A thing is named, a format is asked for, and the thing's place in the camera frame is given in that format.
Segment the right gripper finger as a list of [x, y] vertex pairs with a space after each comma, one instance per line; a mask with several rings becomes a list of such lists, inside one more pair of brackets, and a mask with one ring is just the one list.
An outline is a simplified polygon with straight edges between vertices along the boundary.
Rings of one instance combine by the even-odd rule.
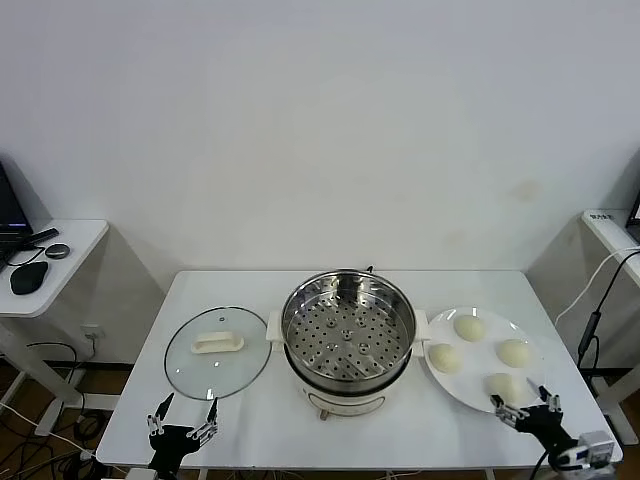
[[495, 408], [495, 415], [507, 425], [515, 425], [520, 419], [520, 410], [504, 402], [500, 396], [492, 396], [491, 403]]
[[538, 397], [543, 401], [550, 411], [560, 410], [560, 397], [552, 394], [544, 385], [536, 383], [531, 378], [527, 379], [529, 386], [538, 394]]

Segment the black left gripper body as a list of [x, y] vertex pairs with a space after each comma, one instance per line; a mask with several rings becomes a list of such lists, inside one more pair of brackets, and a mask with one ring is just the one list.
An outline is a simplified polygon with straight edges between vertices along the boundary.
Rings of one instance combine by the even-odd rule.
[[153, 456], [148, 468], [155, 471], [178, 471], [184, 457], [200, 448], [197, 438], [187, 436], [190, 431], [190, 427], [166, 425], [162, 433], [150, 434]]

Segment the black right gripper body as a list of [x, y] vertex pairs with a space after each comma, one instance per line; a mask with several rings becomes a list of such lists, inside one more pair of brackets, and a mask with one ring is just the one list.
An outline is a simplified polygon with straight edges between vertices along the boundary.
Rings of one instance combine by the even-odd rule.
[[562, 452], [577, 445], [577, 440], [562, 427], [562, 410], [552, 411], [548, 405], [535, 405], [521, 412], [524, 416], [517, 420], [517, 431], [533, 435], [547, 452]]

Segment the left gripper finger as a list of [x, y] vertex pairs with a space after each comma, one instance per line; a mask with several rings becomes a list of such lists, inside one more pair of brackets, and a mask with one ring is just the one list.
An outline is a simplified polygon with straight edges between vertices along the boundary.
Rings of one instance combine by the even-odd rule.
[[206, 444], [218, 432], [218, 400], [218, 397], [213, 398], [205, 423], [189, 432], [188, 437], [191, 440], [197, 441], [199, 444]]
[[157, 407], [153, 415], [147, 416], [147, 425], [150, 436], [159, 436], [164, 434], [163, 421], [168, 413], [174, 394], [169, 394]]

